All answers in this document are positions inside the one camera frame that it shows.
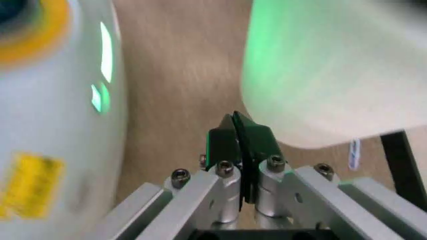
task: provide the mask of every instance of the orange ring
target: orange ring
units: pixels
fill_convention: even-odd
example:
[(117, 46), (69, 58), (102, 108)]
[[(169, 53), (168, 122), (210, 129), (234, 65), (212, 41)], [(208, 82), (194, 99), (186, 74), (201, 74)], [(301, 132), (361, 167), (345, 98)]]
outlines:
[(33, 32), (6, 43), (0, 43), (0, 65), (28, 59), (51, 47), (66, 33), (70, 9), (66, 0), (39, 0), (43, 13)]

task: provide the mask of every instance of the white object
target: white object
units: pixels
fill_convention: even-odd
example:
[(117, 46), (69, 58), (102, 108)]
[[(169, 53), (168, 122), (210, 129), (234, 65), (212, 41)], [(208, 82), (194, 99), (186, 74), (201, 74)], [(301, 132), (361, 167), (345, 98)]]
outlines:
[(241, 92), (299, 148), (427, 123), (426, 9), (410, 1), (255, 0)]
[(361, 158), (361, 141), (356, 139), (350, 142), (348, 153), (348, 167), (350, 170), (356, 171), (359, 168)]
[[(1, 220), (0, 239), (79, 239), (114, 201), (127, 122), (117, 19), (109, 0), (68, 3), (65, 41), (37, 61), (0, 66), (0, 183), (6, 185), (19, 152), (58, 158), (65, 165), (47, 217)], [(108, 80), (101, 65), (110, 60), (103, 63), (112, 67)], [(110, 97), (103, 113), (93, 105), (99, 103), (96, 94), (105, 94), (101, 85)]]

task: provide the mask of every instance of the beige carpet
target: beige carpet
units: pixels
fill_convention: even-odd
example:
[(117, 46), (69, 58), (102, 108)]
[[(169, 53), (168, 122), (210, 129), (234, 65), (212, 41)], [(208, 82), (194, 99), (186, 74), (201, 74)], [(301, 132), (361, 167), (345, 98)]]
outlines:
[[(120, 202), (144, 182), (161, 185), (176, 168), (198, 170), (206, 133), (226, 113), (245, 113), (239, 79), (250, 0), (115, 0), (129, 86)], [(346, 180), (370, 176), (393, 189), (379, 138), (362, 141), (350, 171), (348, 144), (303, 150), (281, 145), (293, 167), (330, 164)], [(239, 218), (254, 228), (252, 206)]]

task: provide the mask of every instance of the white plastic bottle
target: white plastic bottle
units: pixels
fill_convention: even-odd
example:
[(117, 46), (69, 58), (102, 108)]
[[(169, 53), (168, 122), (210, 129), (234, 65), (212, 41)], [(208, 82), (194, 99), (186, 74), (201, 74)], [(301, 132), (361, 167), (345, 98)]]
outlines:
[(0, 239), (79, 239), (123, 159), (120, 31), (110, 0), (28, 2), (31, 30), (0, 35)]
[(320, 148), (427, 123), (427, 15), (410, 0), (255, 0), (241, 82), (276, 138)]

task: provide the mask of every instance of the metal bolt head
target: metal bolt head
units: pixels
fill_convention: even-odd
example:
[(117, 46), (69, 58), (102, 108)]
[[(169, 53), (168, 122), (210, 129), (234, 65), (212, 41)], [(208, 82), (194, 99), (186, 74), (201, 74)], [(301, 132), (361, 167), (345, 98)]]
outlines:
[(313, 168), (329, 181), (332, 181), (334, 178), (334, 169), (326, 163), (318, 163)]
[(267, 158), (267, 168), (274, 173), (285, 170), (286, 161), (280, 155), (271, 155)]
[(187, 169), (179, 168), (172, 172), (170, 181), (176, 189), (181, 189), (190, 180), (191, 174)]
[(201, 170), (206, 170), (206, 154), (200, 154), (198, 159), (198, 166)]
[(234, 165), (230, 161), (220, 161), (216, 164), (215, 173), (221, 178), (228, 178), (233, 175)]

